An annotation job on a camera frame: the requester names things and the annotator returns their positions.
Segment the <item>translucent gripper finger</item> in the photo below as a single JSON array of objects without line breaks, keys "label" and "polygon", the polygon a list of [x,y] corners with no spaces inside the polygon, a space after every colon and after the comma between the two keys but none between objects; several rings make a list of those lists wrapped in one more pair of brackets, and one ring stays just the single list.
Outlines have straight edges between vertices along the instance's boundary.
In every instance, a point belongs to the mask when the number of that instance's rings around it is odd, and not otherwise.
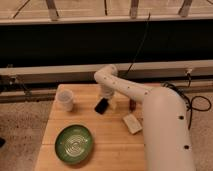
[{"label": "translucent gripper finger", "polygon": [[115,98],[109,99],[108,104],[111,110],[115,110],[117,108],[117,101]]}]

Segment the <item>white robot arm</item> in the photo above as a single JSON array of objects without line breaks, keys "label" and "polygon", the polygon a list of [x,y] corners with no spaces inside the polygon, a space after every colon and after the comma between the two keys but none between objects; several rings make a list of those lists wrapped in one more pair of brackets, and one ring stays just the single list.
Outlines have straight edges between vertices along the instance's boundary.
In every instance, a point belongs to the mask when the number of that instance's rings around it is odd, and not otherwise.
[{"label": "white robot arm", "polygon": [[117,91],[142,104],[147,171],[196,171],[186,119],[186,104],[171,88],[117,76],[115,65],[94,74],[103,92]]}]

